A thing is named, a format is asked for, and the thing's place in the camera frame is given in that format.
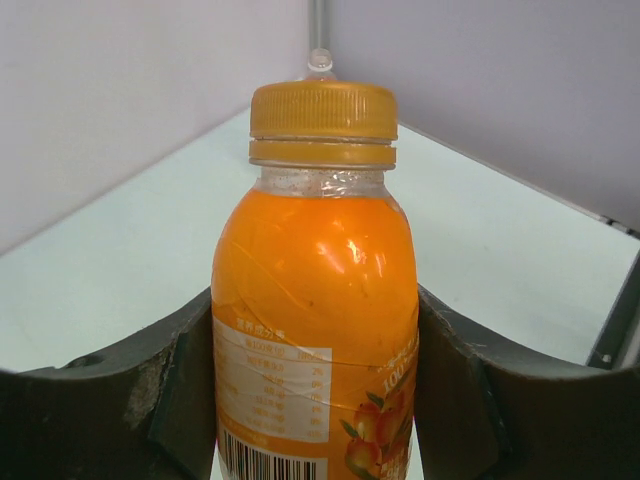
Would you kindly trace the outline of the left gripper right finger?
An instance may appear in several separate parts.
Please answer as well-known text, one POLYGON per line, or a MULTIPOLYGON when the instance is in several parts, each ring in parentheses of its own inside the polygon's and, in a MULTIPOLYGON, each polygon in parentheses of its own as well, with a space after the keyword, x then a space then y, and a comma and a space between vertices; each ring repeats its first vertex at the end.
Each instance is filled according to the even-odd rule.
POLYGON ((418 293, 425 478, 638 478, 638 367, 560 360, 418 293))

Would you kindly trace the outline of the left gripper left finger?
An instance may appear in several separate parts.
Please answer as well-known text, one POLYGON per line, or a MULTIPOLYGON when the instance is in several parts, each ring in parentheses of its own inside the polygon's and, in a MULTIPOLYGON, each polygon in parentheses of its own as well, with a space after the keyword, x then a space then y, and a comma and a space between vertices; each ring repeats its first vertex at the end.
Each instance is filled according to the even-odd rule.
POLYGON ((207 479, 211 295, 61 368, 1 373, 4 479, 207 479))

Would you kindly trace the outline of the small orange juice bottle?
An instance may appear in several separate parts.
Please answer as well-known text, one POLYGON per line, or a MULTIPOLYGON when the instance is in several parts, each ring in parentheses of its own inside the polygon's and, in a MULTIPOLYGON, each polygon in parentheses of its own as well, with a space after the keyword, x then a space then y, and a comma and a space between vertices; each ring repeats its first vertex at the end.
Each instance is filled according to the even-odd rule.
POLYGON ((394 141, 251 137, 211 278, 224 478, 406 477, 419 300, 394 141))

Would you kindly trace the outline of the orange bottle cap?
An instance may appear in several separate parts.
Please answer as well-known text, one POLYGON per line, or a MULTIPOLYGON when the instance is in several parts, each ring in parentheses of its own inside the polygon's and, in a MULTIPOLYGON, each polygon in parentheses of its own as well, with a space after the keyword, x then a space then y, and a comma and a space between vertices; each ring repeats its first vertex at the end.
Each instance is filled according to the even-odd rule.
POLYGON ((250 136, 397 139, 398 107, 383 87, 300 80, 258 88, 251 100, 250 136))

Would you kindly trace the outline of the large orange tea bottle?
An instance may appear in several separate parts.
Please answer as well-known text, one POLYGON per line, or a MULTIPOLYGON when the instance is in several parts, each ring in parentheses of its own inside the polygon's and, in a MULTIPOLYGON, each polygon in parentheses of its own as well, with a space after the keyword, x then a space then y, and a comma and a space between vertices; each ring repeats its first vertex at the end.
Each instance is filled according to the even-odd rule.
POLYGON ((313 49, 308 56, 307 73, 304 77, 308 81, 336 81, 333 72, 333 60, 329 50, 313 49))

